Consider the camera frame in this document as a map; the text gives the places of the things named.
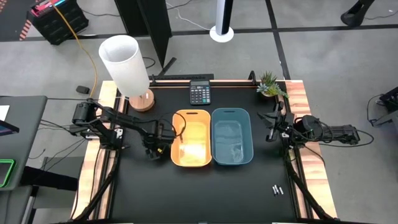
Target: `small plant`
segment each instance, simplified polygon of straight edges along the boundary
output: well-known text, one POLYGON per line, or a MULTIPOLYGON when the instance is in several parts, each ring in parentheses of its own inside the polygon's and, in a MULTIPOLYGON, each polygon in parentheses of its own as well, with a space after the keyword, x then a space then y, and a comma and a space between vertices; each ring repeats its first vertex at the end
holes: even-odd
POLYGON ((257 92, 266 96, 282 95, 288 98, 288 94, 280 89, 279 85, 276 83, 276 79, 277 77, 272 75, 272 72, 265 72, 261 77, 261 83, 258 86, 257 92))

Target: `plastic storage box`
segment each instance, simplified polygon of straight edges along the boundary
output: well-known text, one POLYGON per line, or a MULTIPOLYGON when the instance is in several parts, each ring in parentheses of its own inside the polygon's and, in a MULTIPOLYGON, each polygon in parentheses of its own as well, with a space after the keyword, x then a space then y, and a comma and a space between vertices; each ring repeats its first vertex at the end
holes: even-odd
POLYGON ((249 113, 241 108, 219 108, 211 114, 214 160, 221 165, 247 164, 253 158, 249 113))
POLYGON ((173 126, 177 134, 184 126, 185 129, 172 144, 172 161, 182 167, 208 164, 211 161, 210 114, 205 110, 179 110, 173 115, 173 126))

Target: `orange plastic bin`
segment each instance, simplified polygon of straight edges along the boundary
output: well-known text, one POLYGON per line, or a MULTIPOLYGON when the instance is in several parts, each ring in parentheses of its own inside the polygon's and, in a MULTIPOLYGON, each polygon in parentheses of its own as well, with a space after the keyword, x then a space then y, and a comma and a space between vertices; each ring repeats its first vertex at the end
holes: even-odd
POLYGON ((171 150, 172 161, 182 167, 202 167, 211 161, 210 114, 205 110, 179 110, 173 115, 177 137, 171 150))

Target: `black monitor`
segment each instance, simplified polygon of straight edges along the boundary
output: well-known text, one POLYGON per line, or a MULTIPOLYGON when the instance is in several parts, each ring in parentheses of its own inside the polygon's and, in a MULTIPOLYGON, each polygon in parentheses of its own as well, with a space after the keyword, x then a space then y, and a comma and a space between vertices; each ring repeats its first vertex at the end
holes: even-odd
POLYGON ((0 136, 5 136, 8 134, 15 134, 19 132, 19 128, 11 125, 5 121, 0 120, 0 136))

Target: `plant pot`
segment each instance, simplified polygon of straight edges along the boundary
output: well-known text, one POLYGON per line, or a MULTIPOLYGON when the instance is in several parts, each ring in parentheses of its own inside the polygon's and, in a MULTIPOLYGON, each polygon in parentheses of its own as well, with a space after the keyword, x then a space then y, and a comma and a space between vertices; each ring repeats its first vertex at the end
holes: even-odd
POLYGON ((264 102, 269 101, 270 99, 272 99, 274 97, 274 96, 271 96, 271 95, 268 95, 265 93, 261 93, 261 92, 258 92, 257 95, 258 95, 258 98, 264 102))
POLYGON ((268 95, 267 93, 261 93, 261 95, 265 96, 265 97, 274 97, 275 95, 268 95))

